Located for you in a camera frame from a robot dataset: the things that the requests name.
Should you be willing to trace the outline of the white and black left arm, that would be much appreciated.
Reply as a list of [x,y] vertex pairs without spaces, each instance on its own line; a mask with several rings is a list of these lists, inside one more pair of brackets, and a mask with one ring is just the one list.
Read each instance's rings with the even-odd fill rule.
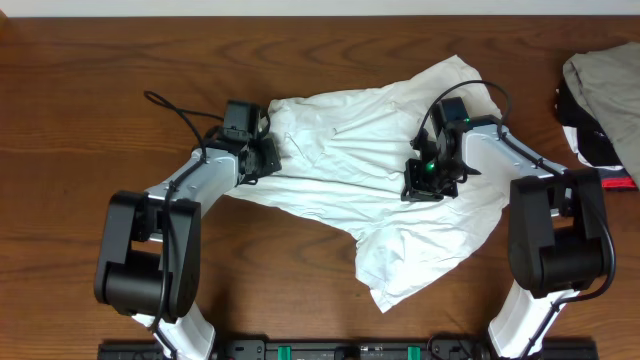
[[150,330],[165,358],[209,358],[215,329],[195,303],[202,218],[233,188],[280,168],[272,137],[213,141],[160,184],[116,192],[95,272],[96,300]]

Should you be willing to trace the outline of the white t-shirt black print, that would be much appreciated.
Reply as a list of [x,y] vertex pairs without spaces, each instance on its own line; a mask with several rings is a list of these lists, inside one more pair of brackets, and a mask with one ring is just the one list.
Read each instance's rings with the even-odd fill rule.
[[269,115],[282,168],[232,196],[349,233],[356,278],[388,311],[483,245],[507,205],[483,176],[469,178],[455,198],[401,198],[411,140],[438,95],[460,96],[473,113],[497,112],[480,79],[454,56],[380,88],[274,100]]

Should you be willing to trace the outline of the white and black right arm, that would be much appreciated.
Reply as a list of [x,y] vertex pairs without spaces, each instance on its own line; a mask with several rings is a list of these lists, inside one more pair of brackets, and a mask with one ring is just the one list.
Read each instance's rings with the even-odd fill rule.
[[561,310],[603,295],[616,272],[600,176],[550,162],[493,115],[437,112],[420,128],[406,163],[405,201],[459,196],[459,185],[485,175],[509,198],[508,261],[514,278],[486,340],[452,341],[475,359],[594,359],[590,341],[544,336]]

